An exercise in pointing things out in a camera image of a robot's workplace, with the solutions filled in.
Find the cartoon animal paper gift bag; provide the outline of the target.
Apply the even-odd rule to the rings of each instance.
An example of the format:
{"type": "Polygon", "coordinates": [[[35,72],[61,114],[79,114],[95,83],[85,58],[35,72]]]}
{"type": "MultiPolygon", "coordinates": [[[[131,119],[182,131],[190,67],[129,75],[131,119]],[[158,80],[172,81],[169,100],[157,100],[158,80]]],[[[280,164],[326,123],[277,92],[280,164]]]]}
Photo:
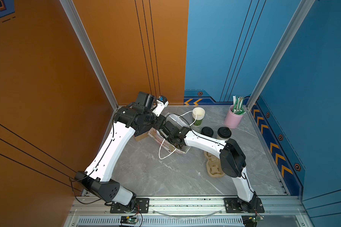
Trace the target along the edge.
{"type": "Polygon", "coordinates": [[[189,123],[184,116],[190,111],[179,115],[168,113],[166,120],[160,129],[152,128],[148,135],[160,144],[158,150],[158,158],[163,160],[171,154],[186,154],[190,146],[185,144],[185,135],[190,132],[193,123],[189,123]]]}

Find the white paper cup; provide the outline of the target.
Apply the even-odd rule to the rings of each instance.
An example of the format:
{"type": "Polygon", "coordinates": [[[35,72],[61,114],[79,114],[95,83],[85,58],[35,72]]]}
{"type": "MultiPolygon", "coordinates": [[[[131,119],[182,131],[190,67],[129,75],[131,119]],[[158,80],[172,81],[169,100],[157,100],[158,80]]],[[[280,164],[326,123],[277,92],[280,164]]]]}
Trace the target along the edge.
{"type": "Polygon", "coordinates": [[[218,139],[218,140],[227,141],[227,140],[230,139],[230,137],[223,137],[223,136],[217,135],[217,139],[218,139]]]}

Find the black plastic cup lid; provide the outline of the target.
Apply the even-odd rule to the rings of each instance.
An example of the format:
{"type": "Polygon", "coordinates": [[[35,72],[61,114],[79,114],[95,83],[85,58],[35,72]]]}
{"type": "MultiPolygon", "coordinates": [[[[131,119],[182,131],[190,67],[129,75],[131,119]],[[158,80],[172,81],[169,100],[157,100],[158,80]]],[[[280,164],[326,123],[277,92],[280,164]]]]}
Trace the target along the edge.
{"type": "Polygon", "coordinates": [[[232,136],[232,132],[228,127],[220,127],[217,130],[217,134],[223,137],[231,137],[232,136]]]}

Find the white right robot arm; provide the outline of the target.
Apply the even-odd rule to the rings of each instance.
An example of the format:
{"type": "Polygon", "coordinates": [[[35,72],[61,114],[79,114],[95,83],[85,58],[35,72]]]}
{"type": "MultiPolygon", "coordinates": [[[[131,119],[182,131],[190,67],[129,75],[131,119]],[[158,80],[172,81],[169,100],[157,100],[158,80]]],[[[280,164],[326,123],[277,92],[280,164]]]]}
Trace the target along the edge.
{"type": "Polygon", "coordinates": [[[251,186],[246,171],[246,156],[234,139],[218,140],[193,131],[189,127],[179,129],[167,121],[160,134],[174,146],[195,147],[220,159],[222,171],[233,179],[240,203],[252,203],[257,194],[251,186]]]}

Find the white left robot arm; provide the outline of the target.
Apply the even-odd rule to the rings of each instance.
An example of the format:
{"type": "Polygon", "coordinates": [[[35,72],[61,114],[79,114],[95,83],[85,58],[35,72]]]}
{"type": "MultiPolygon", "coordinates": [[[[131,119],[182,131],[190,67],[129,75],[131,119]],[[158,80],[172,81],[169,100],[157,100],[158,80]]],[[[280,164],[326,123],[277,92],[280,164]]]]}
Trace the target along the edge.
{"type": "Polygon", "coordinates": [[[136,194],[112,179],[113,170],[133,136],[147,133],[152,128],[160,129],[165,122],[161,113],[168,103],[165,96],[139,92],[135,102],[119,108],[98,154],[85,171],[76,173],[71,182],[80,183],[105,203],[116,202],[132,210],[136,206],[136,194]]]}

